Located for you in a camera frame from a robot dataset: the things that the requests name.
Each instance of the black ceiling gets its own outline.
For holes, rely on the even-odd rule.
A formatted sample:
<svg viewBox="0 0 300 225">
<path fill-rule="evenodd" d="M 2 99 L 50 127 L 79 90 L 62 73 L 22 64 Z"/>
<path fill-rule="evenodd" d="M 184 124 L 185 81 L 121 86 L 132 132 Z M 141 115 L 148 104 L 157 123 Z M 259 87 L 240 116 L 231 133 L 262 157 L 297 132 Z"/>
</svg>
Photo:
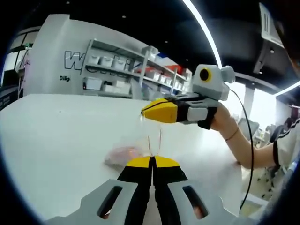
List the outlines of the black ceiling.
<svg viewBox="0 0 300 225">
<path fill-rule="evenodd" d="M 295 83 L 285 49 L 269 43 L 262 74 L 253 73 L 262 51 L 260 9 L 256 0 L 193 0 L 216 43 L 223 65 L 279 88 Z M 30 13 L 25 27 L 42 25 L 49 14 L 100 24 L 153 45 L 192 71 L 198 64 L 216 64 L 213 52 L 193 15 L 181 0 L 46 1 Z M 299 89 L 293 95 L 300 99 Z"/>
</svg>

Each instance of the white table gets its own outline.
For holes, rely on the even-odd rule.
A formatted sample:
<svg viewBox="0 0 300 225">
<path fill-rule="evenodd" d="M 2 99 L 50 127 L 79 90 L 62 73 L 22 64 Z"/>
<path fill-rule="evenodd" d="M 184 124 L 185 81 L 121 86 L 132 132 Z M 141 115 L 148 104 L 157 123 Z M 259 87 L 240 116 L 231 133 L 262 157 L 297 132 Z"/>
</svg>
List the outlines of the white table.
<svg viewBox="0 0 300 225">
<path fill-rule="evenodd" d="M 40 94 L 2 110 L 3 157 L 25 202 L 42 220 L 66 216 L 79 208 L 82 197 L 107 179 L 116 179 L 119 173 L 103 164 L 104 157 L 120 140 L 144 135 L 137 127 L 140 110 L 147 104 Z M 160 155 L 177 160 L 189 179 L 215 191 L 224 207 L 238 215 L 241 169 L 220 134 L 182 124 L 162 125 L 162 131 Z M 158 128 L 149 128 L 151 132 L 156 135 L 149 134 L 151 148 L 157 149 Z M 151 196 L 146 224 L 159 221 L 154 208 Z"/>
</svg>

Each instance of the ceiling light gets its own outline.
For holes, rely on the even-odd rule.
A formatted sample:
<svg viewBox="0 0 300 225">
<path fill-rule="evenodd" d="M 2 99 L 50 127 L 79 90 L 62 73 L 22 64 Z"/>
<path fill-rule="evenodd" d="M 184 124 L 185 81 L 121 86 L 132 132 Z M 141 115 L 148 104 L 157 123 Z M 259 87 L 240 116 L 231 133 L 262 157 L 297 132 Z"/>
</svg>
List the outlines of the ceiling light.
<svg viewBox="0 0 300 225">
<path fill-rule="evenodd" d="M 184 4 L 186 4 L 186 6 L 188 7 L 188 9 L 191 11 L 191 13 L 194 15 L 194 17 L 196 18 L 196 20 L 198 21 L 198 23 L 200 24 L 202 30 L 205 33 L 206 38 L 208 39 L 208 42 L 210 43 L 210 46 L 212 48 L 212 51 L 214 52 L 216 61 L 217 61 L 217 66 L 219 68 L 222 67 L 222 63 L 221 63 L 221 59 L 217 50 L 217 47 L 215 45 L 214 40 L 212 39 L 212 36 L 210 34 L 210 31 L 208 30 L 208 27 L 206 26 L 204 20 L 202 19 L 200 13 L 198 12 L 198 10 L 196 9 L 196 7 L 193 5 L 193 3 L 190 0 L 182 0 L 184 2 Z"/>
<path fill-rule="evenodd" d="M 274 96 L 277 97 L 279 95 L 282 95 L 282 94 L 284 94 L 284 93 L 286 93 L 286 92 L 288 92 L 288 91 L 290 91 L 290 90 L 292 90 L 292 89 L 294 89 L 294 88 L 296 88 L 298 86 L 300 86 L 300 81 L 298 81 L 297 83 L 293 84 L 292 86 L 290 86 L 290 87 L 288 87 L 288 88 L 286 88 L 286 89 L 284 89 L 284 90 L 282 90 L 282 91 L 274 94 Z"/>
</svg>

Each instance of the wrist strap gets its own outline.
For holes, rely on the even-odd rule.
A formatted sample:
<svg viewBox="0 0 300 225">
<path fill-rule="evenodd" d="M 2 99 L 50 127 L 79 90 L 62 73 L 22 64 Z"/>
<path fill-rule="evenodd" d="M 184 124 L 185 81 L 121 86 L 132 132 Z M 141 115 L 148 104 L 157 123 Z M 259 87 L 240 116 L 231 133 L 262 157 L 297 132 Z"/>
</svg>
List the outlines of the wrist strap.
<svg viewBox="0 0 300 225">
<path fill-rule="evenodd" d="M 230 139 L 232 139 L 233 136 L 235 136 L 235 134 L 238 132 L 238 130 L 239 130 L 239 126 L 238 126 L 238 128 L 236 129 L 236 131 L 233 133 L 233 135 L 231 135 L 229 138 L 225 139 L 225 141 L 229 141 Z"/>
</svg>

